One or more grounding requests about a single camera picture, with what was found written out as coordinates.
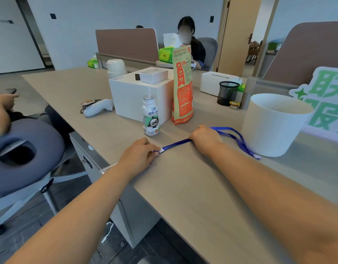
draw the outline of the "cartoon penguin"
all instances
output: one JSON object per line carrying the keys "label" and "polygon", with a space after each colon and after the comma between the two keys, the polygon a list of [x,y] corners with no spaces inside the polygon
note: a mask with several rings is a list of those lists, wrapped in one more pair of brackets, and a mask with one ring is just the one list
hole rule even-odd
{"label": "cartoon penguin", "polygon": [[148,124],[147,127],[155,128],[155,127],[157,127],[157,125],[158,125],[158,117],[157,116],[153,116],[151,118],[151,120],[149,120],[149,124]]}

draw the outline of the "white trash bin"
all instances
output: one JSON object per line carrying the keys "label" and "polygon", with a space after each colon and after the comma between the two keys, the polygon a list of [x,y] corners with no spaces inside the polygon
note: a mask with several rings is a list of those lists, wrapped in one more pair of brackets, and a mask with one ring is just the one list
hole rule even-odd
{"label": "white trash bin", "polygon": [[312,113],[310,104],[296,98],[256,94],[250,99],[242,135],[256,154],[279,157],[286,153]]}

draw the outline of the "dark tile floor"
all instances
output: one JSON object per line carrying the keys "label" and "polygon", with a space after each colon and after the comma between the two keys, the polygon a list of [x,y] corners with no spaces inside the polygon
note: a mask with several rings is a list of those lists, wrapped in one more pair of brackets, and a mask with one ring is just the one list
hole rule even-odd
{"label": "dark tile floor", "polygon": [[[64,167],[75,170],[79,166],[74,158]],[[61,209],[91,184],[87,176],[51,187],[53,197]],[[0,264],[3,264],[22,244],[53,217],[43,195],[37,193],[20,211],[10,218],[5,225],[7,231],[0,236]],[[99,244],[90,263],[92,264],[137,264],[141,258],[157,255],[171,264],[204,264],[202,258],[164,221],[160,220],[145,238],[132,249],[116,226],[103,244]]]}

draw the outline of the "sign with green chinese characters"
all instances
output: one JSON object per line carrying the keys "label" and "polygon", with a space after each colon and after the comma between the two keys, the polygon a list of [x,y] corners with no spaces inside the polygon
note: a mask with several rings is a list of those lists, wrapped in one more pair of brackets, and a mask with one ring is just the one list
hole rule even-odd
{"label": "sign with green chinese characters", "polygon": [[338,68],[316,68],[309,84],[289,94],[314,108],[303,131],[338,142]]}

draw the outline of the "white box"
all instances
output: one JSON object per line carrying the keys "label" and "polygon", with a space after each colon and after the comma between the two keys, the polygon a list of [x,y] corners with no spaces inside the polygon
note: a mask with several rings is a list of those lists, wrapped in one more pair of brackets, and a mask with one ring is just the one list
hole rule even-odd
{"label": "white box", "polygon": [[242,83],[242,79],[238,76],[210,71],[202,74],[201,92],[218,96],[220,90],[219,82],[222,81]]}
{"label": "white box", "polygon": [[168,70],[157,67],[151,67],[146,71],[140,72],[141,82],[155,84],[168,78]]}
{"label": "white box", "polygon": [[153,68],[149,67],[109,80],[117,115],[142,121],[143,96],[148,95],[148,88],[150,87],[151,96],[154,96],[158,107],[159,125],[171,117],[174,86],[173,70],[166,69],[168,79],[155,84],[144,83],[135,79],[135,74],[151,69]]}

